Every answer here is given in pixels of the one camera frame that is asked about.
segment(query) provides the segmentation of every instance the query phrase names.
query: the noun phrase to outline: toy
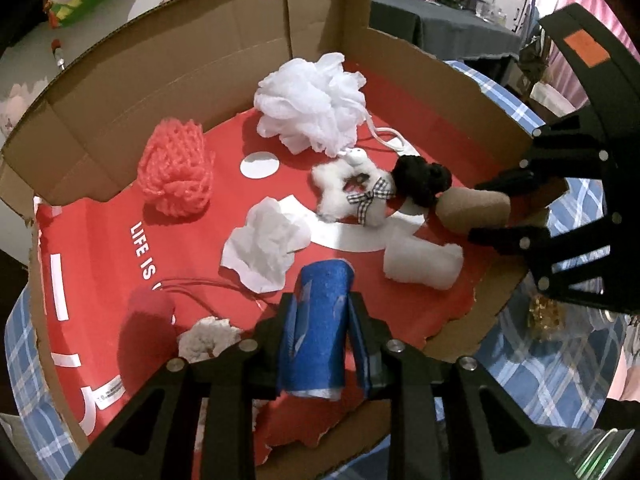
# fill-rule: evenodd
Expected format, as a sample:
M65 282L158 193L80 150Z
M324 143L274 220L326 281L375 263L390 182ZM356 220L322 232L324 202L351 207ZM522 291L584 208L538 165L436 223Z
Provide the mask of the toy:
M359 224L377 227L386 218L386 200L396 195L391 174L379 170L361 148L313 167L311 177L322 191L318 216L329 223L357 216ZM364 191L346 191L344 188L350 183L360 185Z
M449 189L451 172L440 164L429 164L420 155L402 155L391 172L398 195L411 198L415 205L431 207L436 195Z

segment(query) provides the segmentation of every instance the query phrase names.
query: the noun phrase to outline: knitted red pom pom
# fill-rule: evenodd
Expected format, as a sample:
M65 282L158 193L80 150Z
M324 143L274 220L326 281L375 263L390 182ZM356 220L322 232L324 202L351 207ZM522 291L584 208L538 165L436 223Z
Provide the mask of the knitted red pom pom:
M138 163L137 183L145 201L167 216L200 213L211 198L213 158L199 124L160 121Z

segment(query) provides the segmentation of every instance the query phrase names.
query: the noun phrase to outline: white circle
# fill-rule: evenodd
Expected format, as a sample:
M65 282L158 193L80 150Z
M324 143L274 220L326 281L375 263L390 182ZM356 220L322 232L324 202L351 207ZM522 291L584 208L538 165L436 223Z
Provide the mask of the white circle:
M247 178L266 178L280 167L278 157L270 152L255 152L247 155L240 163L240 173Z

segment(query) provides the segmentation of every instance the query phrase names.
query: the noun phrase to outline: blue foam cylinder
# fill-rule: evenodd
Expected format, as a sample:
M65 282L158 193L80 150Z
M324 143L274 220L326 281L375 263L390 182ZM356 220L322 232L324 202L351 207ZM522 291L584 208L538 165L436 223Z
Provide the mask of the blue foam cylinder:
M325 260L300 271L280 345L280 388L300 397L339 399L353 269Z

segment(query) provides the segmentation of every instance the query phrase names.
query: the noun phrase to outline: tissue paper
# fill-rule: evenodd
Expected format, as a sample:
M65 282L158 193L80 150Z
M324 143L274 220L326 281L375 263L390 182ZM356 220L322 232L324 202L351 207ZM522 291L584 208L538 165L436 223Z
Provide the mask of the tissue paper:
M220 265L237 272L249 290L274 292L284 288L293 253L310 243L311 229L304 219L283 214L277 200L267 197L249 209L244 227L233 230Z

